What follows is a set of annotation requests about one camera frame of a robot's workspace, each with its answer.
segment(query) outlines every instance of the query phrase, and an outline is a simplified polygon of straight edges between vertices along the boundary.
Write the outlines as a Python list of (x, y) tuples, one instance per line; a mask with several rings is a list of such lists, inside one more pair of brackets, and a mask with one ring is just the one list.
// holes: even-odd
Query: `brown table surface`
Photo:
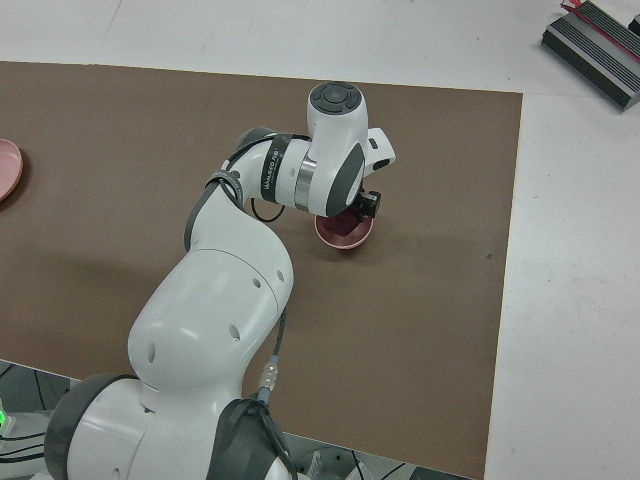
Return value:
[[(305, 133), (317, 83), (0, 63), (0, 138), (25, 160), (0, 203), (0, 358), (129, 370), (129, 328), (184, 254), (203, 182), (248, 128)], [(366, 180), (383, 201), (360, 249), (325, 246), (302, 212), (273, 225), (296, 282), (272, 413), (294, 434), (481, 478), (522, 97), (360, 87), (398, 161)]]

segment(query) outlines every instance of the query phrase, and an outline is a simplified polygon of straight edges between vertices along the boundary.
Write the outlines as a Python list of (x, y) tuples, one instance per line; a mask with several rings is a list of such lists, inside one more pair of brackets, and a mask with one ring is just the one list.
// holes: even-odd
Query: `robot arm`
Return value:
[(45, 458), (55, 480), (295, 477), (266, 410), (273, 375), (260, 385), (263, 401), (239, 400), (293, 286), (284, 245), (243, 204), (374, 216), (380, 197), (364, 193), (363, 178), (395, 160), (352, 85), (313, 89), (307, 120), (309, 137), (251, 130), (211, 176), (187, 222), (187, 254), (131, 329), (137, 378), (89, 379), (54, 413)]

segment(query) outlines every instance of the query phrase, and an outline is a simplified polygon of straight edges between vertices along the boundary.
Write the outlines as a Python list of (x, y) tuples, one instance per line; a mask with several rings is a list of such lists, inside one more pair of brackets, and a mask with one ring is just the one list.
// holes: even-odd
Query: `brown mat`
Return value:
[[(316, 83), (0, 63), (0, 137), (26, 160), (0, 203), (0, 358), (128, 370), (203, 182), (250, 127), (305, 133)], [(383, 203), (361, 249), (329, 249), (301, 212), (275, 224), (296, 283), (272, 411), (291, 433), (480, 478), (521, 95), (360, 86), (398, 162), (366, 182)]]

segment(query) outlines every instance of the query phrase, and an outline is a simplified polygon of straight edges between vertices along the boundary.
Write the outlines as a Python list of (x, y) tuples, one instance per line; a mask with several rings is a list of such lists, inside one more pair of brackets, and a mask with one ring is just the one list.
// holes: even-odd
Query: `white table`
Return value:
[(558, 3), (0, 0), (0, 60), (524, 92), (486, 479), (636, 480), (640, 107), (540, 47)]

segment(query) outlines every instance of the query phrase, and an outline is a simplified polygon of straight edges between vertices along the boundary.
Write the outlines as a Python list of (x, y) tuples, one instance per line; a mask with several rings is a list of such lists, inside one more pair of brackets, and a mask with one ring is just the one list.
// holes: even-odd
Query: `red wire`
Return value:
[[(569, 0), (569, 1), (571, 3), (573, 3), (574, 5), (576, 5), (576, 3), (578, 4), (578, 6), (581, 5), (580, 0)], [(563, 9), (565, 9), (567, 12), (575, 14), (583, 22), (588, 23), (589, 25), (591, 25), (603, 37), (605, 37), (607, 40), (609, 40), (611, 43), (613, 43), (619, 49), (624, 50), (625, 52), (627, 52), (629, 55), (631, 55), (631, 57), (633, 57), (633, 59), (636, 62), (640, 63), (640, 57), (638, 55), (636, 55), (633, 51), (629, 50), (627, 47), (622, 45), (619, 41), (617, 41), (615, 38), (613, 38), (611, 35), (609, 35), (607, 32), (605, 32), (602, 28), (600, 28), (595, 23), (593, 23), (591, 20), (589, 20), (589, 18), (584, 13), (580, 12), (577, 8), (571, 7), (571, 6), (567, 5), (567, 4), (565, 4), (564, 2), (562, 2), (562, 4), (560, 6)]]

